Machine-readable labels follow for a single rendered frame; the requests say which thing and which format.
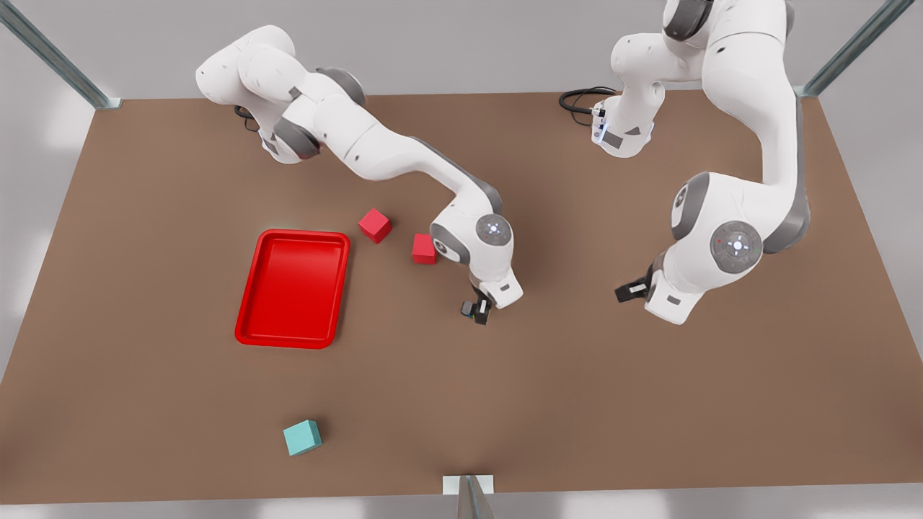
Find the silver frame post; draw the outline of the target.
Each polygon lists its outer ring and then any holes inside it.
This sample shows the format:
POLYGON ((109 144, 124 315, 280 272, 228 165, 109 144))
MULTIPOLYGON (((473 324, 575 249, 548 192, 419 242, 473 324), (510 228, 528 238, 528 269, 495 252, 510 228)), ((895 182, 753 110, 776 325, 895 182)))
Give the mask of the silver frame post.
POLYGON ((457 519, 495 519, 488 494, 493 494, 493 475, 448 475, 442 477, 443 495, 456 495, 457 519))
POLYGON ((804 85, 795 86, 795 95, 799 98, 820 96, 916 2, 917 0, 884 0, 850 39, 804 85))
POLYGON ((59 78, 96 110, 117 110, 122 99, 106 95, 46 36, 40 32, 10 0, 0 0, 0 23, 42 59, 59 78))

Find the red rectangular tray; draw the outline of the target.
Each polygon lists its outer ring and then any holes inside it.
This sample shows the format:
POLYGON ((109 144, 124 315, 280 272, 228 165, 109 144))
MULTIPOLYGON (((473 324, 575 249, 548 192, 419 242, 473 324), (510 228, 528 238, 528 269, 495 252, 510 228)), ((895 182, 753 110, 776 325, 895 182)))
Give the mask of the red rectangular tray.
POLYGON ((339 232, 264 231, 244 287, 237 341, 313 350, 331 345, 349 254, 350 239, 339 232))

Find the teal cube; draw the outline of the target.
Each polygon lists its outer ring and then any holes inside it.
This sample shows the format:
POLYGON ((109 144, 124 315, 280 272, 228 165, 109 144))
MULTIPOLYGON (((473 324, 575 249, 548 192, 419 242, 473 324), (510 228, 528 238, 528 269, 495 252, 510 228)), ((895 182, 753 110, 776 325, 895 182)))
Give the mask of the teal cube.
POLYGON ((300 456, 322 445, 319 424, 314 420, 304 420, 283 431, 289 456, 300 456))

